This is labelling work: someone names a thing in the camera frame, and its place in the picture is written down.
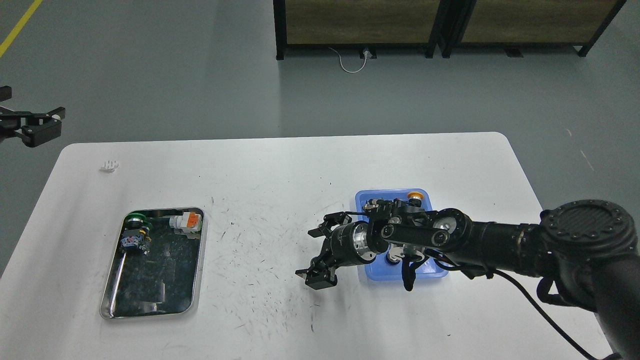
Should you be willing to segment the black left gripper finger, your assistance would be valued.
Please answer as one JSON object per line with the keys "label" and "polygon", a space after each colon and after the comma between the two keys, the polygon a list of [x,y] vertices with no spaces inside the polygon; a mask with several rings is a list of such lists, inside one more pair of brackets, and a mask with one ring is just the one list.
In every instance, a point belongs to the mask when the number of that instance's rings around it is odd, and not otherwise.
{"label": "black left gripper finger", "polygon": [[60,122],[66,117],[66,108],[57,107],[48,112],[21,111],[20,118],[26,126],[41,126],[51,122]]}
{"label": "black left gripper finger", "polygon": [[28,148],[36,148],[60,137],[62,124],[61,120],[27,120],[14,134]]}

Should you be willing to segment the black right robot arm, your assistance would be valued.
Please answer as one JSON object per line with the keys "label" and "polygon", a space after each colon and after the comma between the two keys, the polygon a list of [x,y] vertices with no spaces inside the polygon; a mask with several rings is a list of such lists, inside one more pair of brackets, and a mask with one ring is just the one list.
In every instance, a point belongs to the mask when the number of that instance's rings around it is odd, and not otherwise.
{"label": "black right robot arm", "polygon": [[585,199],[543,210],[538,224],[473,221],[456,208],[426,210],[422,193],[407,199],[368,199],[352,211],[326,214],[308,231],[324,239],[319,255],[295,274],[307,287],[338,284],[336,270],[372,264],[387,253],[401,265],[407,291],[417,269],[434,260],[467,278],[501,276],[583,357],[583,347],[542,310],[540,303],[575,307],[598,316],[614,353],[611,360],[639,358],[639,237],[634,219],[606,200]]}

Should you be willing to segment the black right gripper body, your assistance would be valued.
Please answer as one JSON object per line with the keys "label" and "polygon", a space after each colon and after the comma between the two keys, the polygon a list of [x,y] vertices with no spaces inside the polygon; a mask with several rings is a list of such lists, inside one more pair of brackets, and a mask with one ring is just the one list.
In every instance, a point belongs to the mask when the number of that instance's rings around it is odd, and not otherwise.
{"label": "black right gripper body", "polygon": [[328,267],[366,265],[386,251],[386,242],[374,236],[370,223],[356,221],[330,231],[322,250]]}

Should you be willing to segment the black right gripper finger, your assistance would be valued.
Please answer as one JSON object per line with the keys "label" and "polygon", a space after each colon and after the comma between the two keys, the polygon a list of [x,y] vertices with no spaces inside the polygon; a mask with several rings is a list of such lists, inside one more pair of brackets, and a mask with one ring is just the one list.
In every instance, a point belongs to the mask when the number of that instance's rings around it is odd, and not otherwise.
{"label": "black right gripper finger", "polygon": [[349,212],[334,212],[323,216],[322,223],[318,224],[316,228],[311,228],[307,231],[307,235],[317,239],[320,237],[330,237],[333,228],[343,226],[352,223],[353,218]]}
{"label": "black right gripper finger", "polygon": [[334,255],[318,255],[318,267],[313,271],[308,268],[297,269],[295,275],[304,280],[304,284],[313,290],[322,290],[336,287],[338,276],[336,275],[336,258]]}

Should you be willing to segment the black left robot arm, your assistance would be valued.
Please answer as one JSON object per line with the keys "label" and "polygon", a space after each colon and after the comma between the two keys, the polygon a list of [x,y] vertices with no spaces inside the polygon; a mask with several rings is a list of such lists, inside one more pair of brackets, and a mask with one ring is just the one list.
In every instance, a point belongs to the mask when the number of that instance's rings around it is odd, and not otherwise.
{"label": "black left robot arm", "polygon": [[62,134],[66,109],[57,107],[47,112],[14,111],[0,107],[1,141],[19,138],[29,148],[36,148]]}

